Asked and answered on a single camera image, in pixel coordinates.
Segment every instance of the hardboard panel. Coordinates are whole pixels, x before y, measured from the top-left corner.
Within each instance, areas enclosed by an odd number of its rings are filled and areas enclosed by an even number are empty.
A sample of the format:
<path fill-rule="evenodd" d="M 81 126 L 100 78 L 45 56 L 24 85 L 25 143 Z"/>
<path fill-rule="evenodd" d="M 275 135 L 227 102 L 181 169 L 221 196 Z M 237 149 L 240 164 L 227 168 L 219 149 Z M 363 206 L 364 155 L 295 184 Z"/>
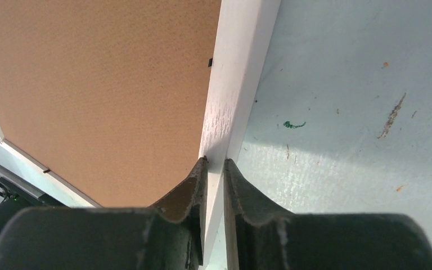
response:
<path fill-rule="evenodd" d="M 0 1 L 5 139 L 103 206 L 198 157 L 219 0 Z"/>

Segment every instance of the green stain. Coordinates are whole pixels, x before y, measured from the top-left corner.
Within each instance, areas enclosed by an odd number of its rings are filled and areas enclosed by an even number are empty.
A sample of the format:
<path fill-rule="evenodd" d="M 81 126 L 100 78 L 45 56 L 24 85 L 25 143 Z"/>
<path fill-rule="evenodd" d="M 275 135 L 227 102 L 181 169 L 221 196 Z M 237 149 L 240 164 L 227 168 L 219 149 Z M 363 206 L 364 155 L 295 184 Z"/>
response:
<path fill-rule="evenodd" d="M 286 128 L 295 129 L 295 128 L 300 128 L 300 127 L 303 127 L 303 126 L 305 126 L 305 122 L 304 122 L 304 124 L 302 124 L 302 125 L 292 125 L 292 124 L 290 123 L 290 121 L 285 121 L 285 122 L 284 122 L 284 127 L 286 127 Z"/>

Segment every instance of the brown board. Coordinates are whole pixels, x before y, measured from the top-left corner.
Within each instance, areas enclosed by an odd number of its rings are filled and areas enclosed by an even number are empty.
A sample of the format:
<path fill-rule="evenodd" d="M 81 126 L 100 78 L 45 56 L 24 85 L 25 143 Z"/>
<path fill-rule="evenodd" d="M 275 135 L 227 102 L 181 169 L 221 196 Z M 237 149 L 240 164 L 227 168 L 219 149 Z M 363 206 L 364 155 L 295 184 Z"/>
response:
<path fill-rule="evenodd" d="M 6 140 L 103 206 L 198 158 L 221 0 L 0 1 Z"/>

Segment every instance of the brown scratch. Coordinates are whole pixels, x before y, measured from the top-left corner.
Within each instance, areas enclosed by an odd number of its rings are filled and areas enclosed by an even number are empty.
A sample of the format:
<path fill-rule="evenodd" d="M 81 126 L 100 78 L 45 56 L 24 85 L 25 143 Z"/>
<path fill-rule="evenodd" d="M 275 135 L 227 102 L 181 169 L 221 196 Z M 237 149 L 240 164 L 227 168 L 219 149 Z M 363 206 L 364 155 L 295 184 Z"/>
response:
<path fill-rule="evenodd" d="M 398 101 L 398 104 L 395 106 L 395 108 L 393 108 L 393 110 L 391 111 L 391 114 L 388 116 L 388 120 L 385 123 L 385 126 L 383 127 L 383 132 L 381 133 L 381 135 L 377 138 L 377 139 L 383 139 L 385 138 L 385 136 L 388 134 L 388 131 L 390 131 L 390 128 L 393 125 L 393 122 L 395 121 L 395 118 L 398 115 L 398 111 L 402 108 L 402 103 L 403 100 L 406 97 L 406 93 L 403 94 L 403 97 L 400 101 Z"/>
<path fill-rule="evenodd" d="M 406 186 L 406 184 L 403 184 L 403 185 L 399 186 L 399 187 L 397 188 L 397 192 L 400 192 L 404 186 Z"/>

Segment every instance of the paint stain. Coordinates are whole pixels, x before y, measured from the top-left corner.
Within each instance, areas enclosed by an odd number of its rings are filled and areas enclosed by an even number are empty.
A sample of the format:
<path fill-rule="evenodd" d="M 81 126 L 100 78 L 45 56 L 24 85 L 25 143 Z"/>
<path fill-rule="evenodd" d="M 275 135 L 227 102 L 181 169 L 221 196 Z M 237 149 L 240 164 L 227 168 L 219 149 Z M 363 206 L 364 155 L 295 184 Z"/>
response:
<path fill-rule="evenodd" d="M 388 132 L 390 131 L 390 128 L 392 127 L 393 122 L 395 121 L 395 118 L 398 115 L 398 111 L 402 108 L 402 103 L 403 103 L 403 100 L 405 99 L 406 95 L 407 95 L 406 93 L 403 94 L 402 99 L 400 101 L 398 101 L 398 104 L 391 111 L 390 115 L 388 116 L 388 120 L 386 121 L 385 126 L 383 127 L 383 131 L 377 139 L 381 140 L 381 139 L 385 138 L 386 135 L 388 134 Z"/>
<path fill-rule="evenodd" d="M 403 184 L 403 185 L 399 186 L 399 187 L 397 188 L 397 192 L 400 192 L 404 186 L 406 186 L 406 184 Z"/>
<path fill-rule="evenodd" d="M 291 128 L 291 129 L 296 129 L 296 128 L 301 128 L 301 127 L 305 126 L 305 123 L 306 123 L 306 122 L 304 122 L 304 124 L 302 124 L 302 125 L 292 125 L 292 124 L 290 123 L 290 121 L 285 121 L 285 122 L 284 122 L 284 127 L 286 127 L 286 128 Z"/>

